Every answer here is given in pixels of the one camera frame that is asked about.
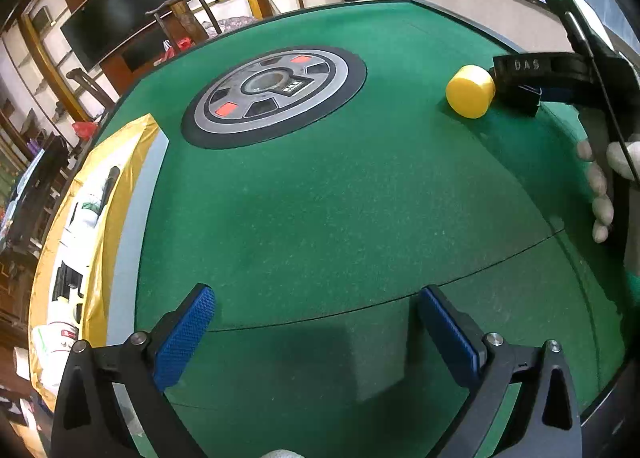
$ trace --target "silver bolt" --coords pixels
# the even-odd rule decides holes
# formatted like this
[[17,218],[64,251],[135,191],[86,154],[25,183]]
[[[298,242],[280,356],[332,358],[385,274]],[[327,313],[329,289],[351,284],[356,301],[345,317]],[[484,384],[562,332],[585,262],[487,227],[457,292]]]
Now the silver bolt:
[[79,341],[76,341],[71,349],[74,351],[74,353],[82,353],[86,350],[86,347],[86,341],[84,339],[81,339]]
[[553,353],[559,353],[560,350],[562,349],[562,346],[560,345],[560,343],[555,339],[549,339],[546,343],[549,345],[549,349]]
[[504,343],[504,337],[502,337],[498,332],[489,332],[486,335],[486,340],[493,346],[501,346],[502,343]]
[[131,344],[139,345],[146,341],[146,333],[145,332],[135,332],[131,337],[129,337]]

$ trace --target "black ring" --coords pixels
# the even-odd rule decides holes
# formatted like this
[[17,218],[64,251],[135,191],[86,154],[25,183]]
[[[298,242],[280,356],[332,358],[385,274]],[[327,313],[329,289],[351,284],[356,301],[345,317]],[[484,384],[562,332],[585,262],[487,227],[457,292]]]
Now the black ring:
[[[347,79],[333,95],[329,96],[321,103],[318,103],[316,106],[309,108],[299,115],[294,115],[289,119],[280,121],[270,126],[265,126],[263,128],[258,128],[255,130],[238,131],[233,133],[213,133],[211,131],[205,131],[201,129],[196,124],[194,117],[196,106],[202,96],[206,92],[208,92],[213,85],[217,84],[220,80],[225,79],[225,77],[227,77],[230,72],[234,71],[244,64],[250,63],[251,61],[255,61],[260,58],[264,58],[266,56],[272,56],[273,54],[277,54],[279,52],[290,52],[291,50],[325,50],[341,57],[348,66]],[[282,135],[287,135],[292,131],[299,130],[300,128],[308,126],[309,124],[318,121],[323,117],[326,117],[330,113],[340,108],[340,106],[344,105],[349,99],[356,95],[360,88],[362,88],[362,85],[364,84],[366,79],[367,67],[364,64],[364,61],[361,60],[361,58],[359,58],[353,52],[349,52],[348,50],[344,50],[343,48],[302,45],[271,50],[270,52],[265,52],[260,56],[256,56],[255,58],[247,61],[242,61],[242,63],[231,67],[229,70],[226,70],[224,74],[216,77],[213,81],[208,83],[200,92],[198,92],[198,94],[191,100],[189,106],[187,106],[187,109],[182,117],[182,136],[191,145],[207,149],[237,148],[239,146],[249,146],[255,143],[268,141],[276,137],[281,137]]]

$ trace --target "yellow cylinder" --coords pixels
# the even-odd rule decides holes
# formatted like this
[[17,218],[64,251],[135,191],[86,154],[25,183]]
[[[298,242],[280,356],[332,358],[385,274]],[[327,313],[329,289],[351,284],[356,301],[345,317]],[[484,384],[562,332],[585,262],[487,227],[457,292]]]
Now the yellow cylinder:
[[446,89],[449,105],[468,119],[482,117],[495,95],[495,83],[481,66],[467,64],[451,78]]

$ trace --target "green table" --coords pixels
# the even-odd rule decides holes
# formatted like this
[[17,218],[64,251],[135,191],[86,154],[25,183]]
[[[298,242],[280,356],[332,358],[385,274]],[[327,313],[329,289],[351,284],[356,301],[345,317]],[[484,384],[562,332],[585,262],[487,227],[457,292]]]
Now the green table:
[[[262,143],[202,149],[183,138],[182,115],[212,79],[292,45],[357,54],[363,88]],[[166,392],[210,456],[425,456],[466,396],[417,322],[415,294],[428,283],[485,332],[559,340],[580,409],[606,387],[632,321],[619,259],[591,240],[577,112],[545,104],[529,117],[494,104],[469,120],[444,98],[462,65],[488,68],[505,52],[418,2],[347,4],[225,34],[121,98],[101,139],[146,113],[169,138],[136,328],[150,329],[197,282],[218,300]]]

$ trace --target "black screen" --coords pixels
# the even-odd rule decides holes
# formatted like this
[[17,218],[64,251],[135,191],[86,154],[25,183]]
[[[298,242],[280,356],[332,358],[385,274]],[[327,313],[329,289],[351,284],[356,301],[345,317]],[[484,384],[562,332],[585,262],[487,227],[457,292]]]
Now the black screen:
[[90,70],[129,36],[153,21],[145,12],[165,0],[87,0],[62,25],[85,70]]

